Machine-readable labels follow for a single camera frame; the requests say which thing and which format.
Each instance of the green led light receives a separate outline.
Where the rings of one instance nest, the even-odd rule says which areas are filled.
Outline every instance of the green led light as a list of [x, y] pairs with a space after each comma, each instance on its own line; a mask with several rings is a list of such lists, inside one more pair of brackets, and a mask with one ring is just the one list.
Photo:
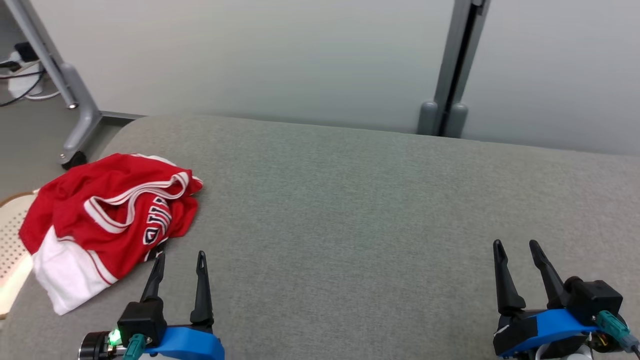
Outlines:
[[111, 346], [122, 344], [122, 339], [120, 339], [120, 330], [115, 329], [109, 333], [109, 343]]

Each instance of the gray sofa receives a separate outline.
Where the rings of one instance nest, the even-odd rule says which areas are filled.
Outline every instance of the gray sofa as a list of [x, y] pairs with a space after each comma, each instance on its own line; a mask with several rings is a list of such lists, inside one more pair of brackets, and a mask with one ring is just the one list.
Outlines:
[[[536, 239], [562, 278], [621, 292], [640, 334], [640, 158], [201, 115], [134, 121], [113, 152], [203, 179], [160, 296], [169, 324], [188, 323], [205, 250], [228, 359], [495, 359], [497, 238], [529, 308], [547, 303]], [[31, 276], [0, 359], [75, 359], [87, 332], [139, 299], [150, 269], [64, 316]]]

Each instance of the blue bracket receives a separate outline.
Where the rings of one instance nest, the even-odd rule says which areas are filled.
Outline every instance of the blue bracket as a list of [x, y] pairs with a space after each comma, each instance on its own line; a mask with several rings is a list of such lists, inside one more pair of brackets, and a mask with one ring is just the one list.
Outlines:
[[224, 360], [225, 349], [220, 339], [189, 327], [168, 327], [162, 343], [145, 349], [146, 354], [162, 354], [180, 360]]
[[597, 326], [585, 326], [578, 322], [567, 309], [551, 309], [533, 315], [538, 323], [538, 335], [518, 344], [499, 356], [513, 357], [517, 352], [523, 352], [540, 347], [554, 341], [570, 338], [582, 333], [595, 332]]

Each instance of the red jersey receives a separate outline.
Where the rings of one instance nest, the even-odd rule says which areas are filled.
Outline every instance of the red jersey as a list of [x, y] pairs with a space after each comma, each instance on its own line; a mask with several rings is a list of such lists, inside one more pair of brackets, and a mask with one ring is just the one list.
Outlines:
[[74, 167], [43, 186], [20, 238], [55, 312], [75, 309], [184, 236], [201, 188], [191, 170], [140, 154]]

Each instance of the teal connector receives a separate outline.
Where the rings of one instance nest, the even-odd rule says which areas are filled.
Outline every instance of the teal connector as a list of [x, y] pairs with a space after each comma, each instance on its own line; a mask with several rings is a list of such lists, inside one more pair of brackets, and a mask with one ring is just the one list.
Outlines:
[[596, 317], [596, 324], [600, 330], [613, 336], [626, 352], [633, 352], [633, 347], [638, 349], [640, 341], [631, 335], [629, 328], [612, 313], [606, 310], [599, 312]]
[[122, 356], [123, 360], [138, 360], [147, 346], [147, 339], [142, 334], [135, 334], [129, 340], [127, 351]]

